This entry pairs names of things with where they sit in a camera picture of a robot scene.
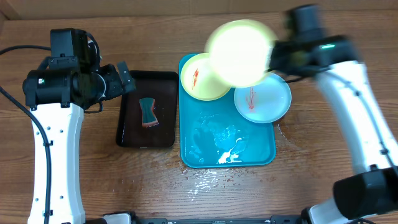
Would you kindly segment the yellow plate top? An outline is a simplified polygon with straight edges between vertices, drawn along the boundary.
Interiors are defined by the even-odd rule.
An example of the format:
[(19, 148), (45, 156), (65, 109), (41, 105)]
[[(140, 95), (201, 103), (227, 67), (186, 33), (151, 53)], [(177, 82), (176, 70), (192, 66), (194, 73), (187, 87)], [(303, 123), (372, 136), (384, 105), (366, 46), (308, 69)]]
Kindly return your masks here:
[(212, 70), (209, 53), (196, 54), (188, 59), (181, 69), (180, 80), (190, 96), (202, 101), (217, 100), (231, 89)]

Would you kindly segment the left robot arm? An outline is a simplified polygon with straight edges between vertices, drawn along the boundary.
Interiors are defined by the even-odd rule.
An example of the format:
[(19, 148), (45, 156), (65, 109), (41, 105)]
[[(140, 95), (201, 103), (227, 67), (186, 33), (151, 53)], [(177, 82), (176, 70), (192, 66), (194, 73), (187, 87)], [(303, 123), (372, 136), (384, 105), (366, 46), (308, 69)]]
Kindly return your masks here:
[(135, 81), (125, 62), (101, 66), (98, 44), (84, 30), (51, 30), (50, 50), (23, 82), (35, 146), (28, 223), (85, 223), (79, 177), (84, 115), (134, 91)]

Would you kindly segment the light blue plate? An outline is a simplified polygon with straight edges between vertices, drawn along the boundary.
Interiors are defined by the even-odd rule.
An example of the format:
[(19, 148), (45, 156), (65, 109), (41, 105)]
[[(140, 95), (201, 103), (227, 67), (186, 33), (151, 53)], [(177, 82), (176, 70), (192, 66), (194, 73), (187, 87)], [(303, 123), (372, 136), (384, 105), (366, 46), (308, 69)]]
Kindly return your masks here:
[(292, 103), (292, 93), (283, 78), (272, 73), (258, 85), (236, 88), (237, 111), (253, 123), (273, 123), (281, 119)]

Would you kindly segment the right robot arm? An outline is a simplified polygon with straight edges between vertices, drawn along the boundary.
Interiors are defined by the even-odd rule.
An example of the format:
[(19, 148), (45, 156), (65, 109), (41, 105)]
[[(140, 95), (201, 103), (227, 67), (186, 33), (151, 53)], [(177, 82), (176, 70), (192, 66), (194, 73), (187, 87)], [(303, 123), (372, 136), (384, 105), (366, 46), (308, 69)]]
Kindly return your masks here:
[(374, 97), (352, 41), (329, 36), (318, 7), (288, 10), (288, 37), (272, 49), (270, 70), (290, 82), (312, 78), (331, 105), (351, 154), (354, 174), (333, 184), (332, 198), (306, 208), (298, 223), (367, 223), (397, 210), (397, 141)]

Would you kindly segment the yellow plate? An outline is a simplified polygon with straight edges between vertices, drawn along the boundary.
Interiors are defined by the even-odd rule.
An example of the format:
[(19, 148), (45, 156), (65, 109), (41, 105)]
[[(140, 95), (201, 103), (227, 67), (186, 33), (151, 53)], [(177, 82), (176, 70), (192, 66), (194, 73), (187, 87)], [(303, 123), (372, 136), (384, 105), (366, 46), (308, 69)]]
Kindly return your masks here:
[(212, 70), (209, 53), (196, 54), (188, 59), (181, 69), (180, 80), (190, 96), (202, 101), (217, 100), (231, 89)]
[(209, 36), (205, 52), (218, 78), (234, 88), (261, 83), (268, 76), (271, 53), (278, 40), (272, 29), (249, 19), (219, 26)]

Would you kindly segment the orange and green sponge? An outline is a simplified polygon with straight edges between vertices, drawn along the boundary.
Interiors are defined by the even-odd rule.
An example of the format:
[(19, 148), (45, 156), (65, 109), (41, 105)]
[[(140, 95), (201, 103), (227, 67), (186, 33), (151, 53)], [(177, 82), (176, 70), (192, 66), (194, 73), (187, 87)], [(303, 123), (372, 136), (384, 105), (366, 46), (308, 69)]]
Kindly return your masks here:
[(139, 104), (142, 113), (142, 126), (144, 128), (149, 128), (158, 125), (159, 121), (154, 113), (155, 99), (141, 98)]

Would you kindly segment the yellow plate bottom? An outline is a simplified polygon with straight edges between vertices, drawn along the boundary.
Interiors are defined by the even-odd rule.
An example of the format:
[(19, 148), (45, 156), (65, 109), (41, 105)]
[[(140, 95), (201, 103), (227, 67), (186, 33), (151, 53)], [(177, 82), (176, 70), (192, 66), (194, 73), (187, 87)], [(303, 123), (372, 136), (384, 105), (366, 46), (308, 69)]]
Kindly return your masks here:
[(249, 19), (219, 26), (209, 36), (205, 52), (218, 78), (234, 88), (261, 83), (268, 76), (271, 53), (278, 40), (272, 29)]

